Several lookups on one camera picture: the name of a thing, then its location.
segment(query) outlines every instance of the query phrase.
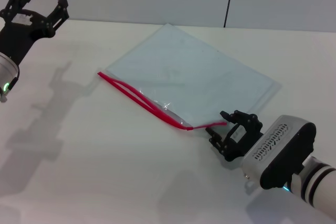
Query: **white tabletop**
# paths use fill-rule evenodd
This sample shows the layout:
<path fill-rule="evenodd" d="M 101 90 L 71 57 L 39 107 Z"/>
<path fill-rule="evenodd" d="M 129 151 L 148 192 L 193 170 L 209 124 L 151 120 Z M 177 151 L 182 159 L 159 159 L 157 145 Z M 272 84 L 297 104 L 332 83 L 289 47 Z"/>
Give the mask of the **white tabletop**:
<path fill-rule="evenodd" d="M 69 20 L 35 43 L 0 104 L 0 223 L 333 223 L 282 189 L 246 189 L 205 134 L 96 75 L 160 27 Z M 281 83 L 263 130 L 282 114 L 310 120 L 314 155 L 336 166 L 336 34 L 180 28 Z"/>

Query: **plastic bag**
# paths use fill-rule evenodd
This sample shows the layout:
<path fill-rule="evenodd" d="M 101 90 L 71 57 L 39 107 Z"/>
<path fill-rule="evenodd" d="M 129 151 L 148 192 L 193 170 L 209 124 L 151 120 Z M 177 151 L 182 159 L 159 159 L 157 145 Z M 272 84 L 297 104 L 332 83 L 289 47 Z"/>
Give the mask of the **plastic bag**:
<path fill-rule="evenodd" d="M 189 128 L 223 124 L 222 110 L 255 112 L 279 88 L 271 78 L 169 24 L 110 65 L 105 79 L 124 90 L 134 88 L 131 93 L 143 96 L 144 108 L 153 114 L 158 109 Z"/>

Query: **red zipper seal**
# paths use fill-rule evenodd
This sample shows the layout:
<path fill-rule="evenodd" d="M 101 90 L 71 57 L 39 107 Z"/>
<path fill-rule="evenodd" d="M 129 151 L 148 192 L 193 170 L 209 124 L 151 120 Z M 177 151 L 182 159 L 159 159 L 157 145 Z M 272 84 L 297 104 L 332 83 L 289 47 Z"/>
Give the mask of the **red zipper seal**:
<path fill-rule="evenodd" d="M 217 123 L 211 123 L 211 124 L 201 125 L 201 126 L 197 126 L 197 127 L 187 127 L 187 126 L 184 126 L 181 123 L 175 121 L 172 117 L 170 117 L 169 115 L 167 115 L 166 113 L 164 113 L 162 110 L 160 110 L 151 100 L 149 100 L 141 92 L 139 92 L 137 89 L 135 89 L 134 87 L 130 86 L 126 82 L 123 82 L 123 81 L 117 80 L 115 78 L 109 77 L 108 75 L 106 75 L 106 74 L 104 74 L 102 72 L 99 72 L 98 75 L 101 78 L 103 78 L 105 81 L 107 81 L 108 83 L 110 83 L 111 85 L 113 85 L 120 92 L 122 92 L 123 94 L 125 94 L 127 97 L 129 97 L 130 99 L 132 99 L 134 102 L 136 102 L 138 105 L 140 105 L 144 109 L 146 109 L 149 112 L 151 112 L 157 118 L 161 119 L 165 123 L 167 123 L 167 124 L 169 124 L 171 126 L 174 126 L 176 128 L 179 128 L 179 129 L 182 129 L 182 130 L 191 131 L 193 129 L 212 127 L 212 126 L 216 126 L 216 125 L 224 125 L 224 126 L 226 125 L 226 122 L 217 122 Z M 134 93 L 141 100 L 139 100 L 138 98 L 136 98 L 135 96 L 133 96 L 131 93 L 129 93 L 127 90 L 125 90 L 121 86 L 123 86 L 124 88 L 129 89 L 132 93 Z"/>

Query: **green indicator light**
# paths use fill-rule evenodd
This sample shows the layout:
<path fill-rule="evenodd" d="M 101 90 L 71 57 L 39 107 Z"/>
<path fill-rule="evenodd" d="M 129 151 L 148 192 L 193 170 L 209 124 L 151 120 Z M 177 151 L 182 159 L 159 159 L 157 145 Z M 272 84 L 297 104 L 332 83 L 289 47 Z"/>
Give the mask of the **green indicator light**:
<path fill-rule="evenodd" d="M 6 83 L 6 84 L 4 85 L 4 92 L 7 90 L 8 86 L 9 86 L 9 83 Z"/>

